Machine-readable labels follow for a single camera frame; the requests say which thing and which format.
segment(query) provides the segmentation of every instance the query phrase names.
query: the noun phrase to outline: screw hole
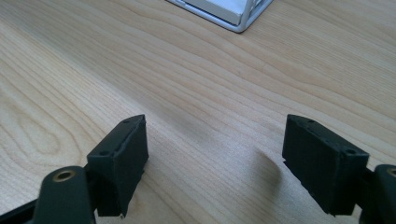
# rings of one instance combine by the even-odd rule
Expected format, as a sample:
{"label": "screw hole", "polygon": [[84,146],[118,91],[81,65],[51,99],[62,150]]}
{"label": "screw hole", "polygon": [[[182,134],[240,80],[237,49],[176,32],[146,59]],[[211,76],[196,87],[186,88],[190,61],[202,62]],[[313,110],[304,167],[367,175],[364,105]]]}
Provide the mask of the screw hole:
{"label": "screw hole", "polygon": [[396,177],[396,168],[389,168],[388,173],[393,177]]}
{"label": "screw hole", "polygon": [[99,155],[101,155],[101,156],[106,156],[106,155],[108,155],[110,152],[109,151],[101,151],[101,152],[99,152]]}
{"label": "screw hole", "polygon": [[354,154],[356,154],[356,151],[349,148],[349,149],[346,150],[346,153],[354,155]]}
{"label": "screw hole", "polygon": [[72,178],[74,175],[76,174],[76,172],[74,172],[73,170],[66,170],[66,171],[61,171],[58,174],[56,174],[52,180],[54,182],[64,182],[70,178]]}

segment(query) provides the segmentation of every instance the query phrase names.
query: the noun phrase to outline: wood grain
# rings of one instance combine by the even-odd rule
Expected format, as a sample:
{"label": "wood grain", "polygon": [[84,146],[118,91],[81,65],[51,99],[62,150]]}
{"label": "wood grain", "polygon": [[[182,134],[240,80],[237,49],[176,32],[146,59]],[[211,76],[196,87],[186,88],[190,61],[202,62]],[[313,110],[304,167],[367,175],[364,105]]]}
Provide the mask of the wood grain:
{"label": "wood grain", "polygon": [[357,223],[283,164],[287,114],[396,163],[396,3],[275,0],[241,35],[160,0],[0,1],[0,214],[146,114],[127,217],[99,223]]}

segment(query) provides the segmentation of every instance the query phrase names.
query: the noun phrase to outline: white object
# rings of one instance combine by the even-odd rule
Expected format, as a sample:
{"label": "white object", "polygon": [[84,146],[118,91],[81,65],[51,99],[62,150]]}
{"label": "white object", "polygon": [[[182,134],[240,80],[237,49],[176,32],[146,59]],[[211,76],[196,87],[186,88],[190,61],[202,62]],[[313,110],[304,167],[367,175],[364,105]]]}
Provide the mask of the white object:
{"label": "white object", "polygon": [[231,31],[241,33],[273,0],[167,0]]}

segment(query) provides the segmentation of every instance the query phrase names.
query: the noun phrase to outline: light wood surface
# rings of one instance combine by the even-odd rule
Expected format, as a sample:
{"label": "light wood surface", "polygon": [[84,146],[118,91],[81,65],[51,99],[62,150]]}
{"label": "light wood surface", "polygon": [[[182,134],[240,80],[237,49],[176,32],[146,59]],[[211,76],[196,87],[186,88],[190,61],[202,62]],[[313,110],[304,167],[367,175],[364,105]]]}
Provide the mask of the light wood surface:
{"label": "light wood surface", "polygon": [[127,217],[99,223],[357,223],[283,164],[287,114],[396,164],[396,2],[275,0],[241,35],[163,0],[0,1],[0,214],[146,114]]}

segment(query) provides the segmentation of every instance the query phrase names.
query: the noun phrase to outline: black plastic part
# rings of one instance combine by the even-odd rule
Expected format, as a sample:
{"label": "black plastic part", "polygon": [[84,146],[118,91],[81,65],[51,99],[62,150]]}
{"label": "black plastic part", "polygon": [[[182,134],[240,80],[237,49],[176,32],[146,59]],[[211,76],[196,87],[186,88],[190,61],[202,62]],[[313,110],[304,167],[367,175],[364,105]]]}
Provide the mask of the black plastic part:
{"label": "black plastic part", "polygon": [[385,224],[396,223],[396,166],[378,165],[374,171],[374,195]]}
{"label": "black plastic part", "polygon": [[35,206],[34,223],[94,223],[87,178],[82,167],[64,167],[44,178]]}
{"label": "black plastic part", "polygon": [[356,204],[361,208],[360,224],[384,224],[376,204],[374,182],[374,172],[366,168],[359,186],[356,188],[359,193]]}
{"label": "black plastic part", "polygon": [[288,115],[282,156],[324,212],[352,214],[369,154],[312,119]]}
{"label": "black plastic part", "polygon": [[148,158],[144,115],[120,122],[88,154],[85,169],[100,217],[126,215]]}
{"label": "black plastic part", "polygon": [[0,224],[31,223],[35,211],[36,200],[22,205],[0,216]]}

